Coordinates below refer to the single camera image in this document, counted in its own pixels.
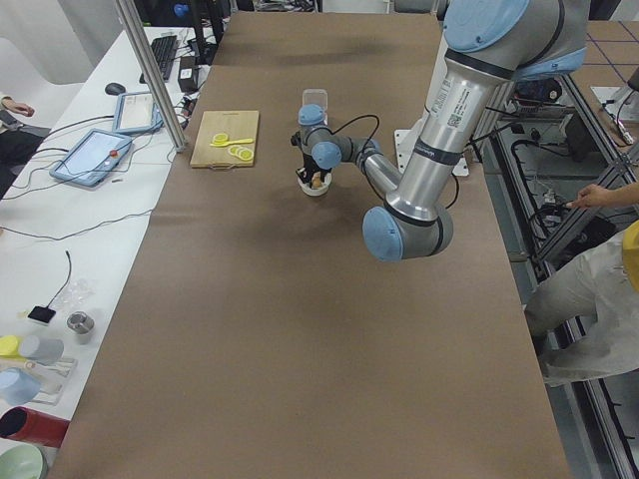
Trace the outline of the person hand at left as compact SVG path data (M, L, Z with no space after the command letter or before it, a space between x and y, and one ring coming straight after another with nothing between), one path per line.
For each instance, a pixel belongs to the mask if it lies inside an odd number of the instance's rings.
M1 99L1 105L5 110L9 112L22 115L30 118L34 115L35 110L33 107L26 103L20 103L13 100L11 97L4 97Z

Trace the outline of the person hand at right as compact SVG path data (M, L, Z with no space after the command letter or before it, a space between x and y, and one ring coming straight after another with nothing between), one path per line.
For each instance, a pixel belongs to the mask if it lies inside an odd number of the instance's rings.
M569 203L571 209L589 209L614 205L614 192L598 185L588 185L581 189L577 197Z

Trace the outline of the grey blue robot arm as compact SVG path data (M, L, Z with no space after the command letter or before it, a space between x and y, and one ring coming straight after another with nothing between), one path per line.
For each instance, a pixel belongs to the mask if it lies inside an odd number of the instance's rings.
M452 1L443 14L446 74L416 136L404 170L373 139L331 131L316 104L298 114L291 142L304 164L303 192L324 194L341 163L358 167L383 198L363 218L362 234L379 260L429 256L452 239L450 214L439 197L484 108L502 84L568 74L583 63L590 4L587 1Z

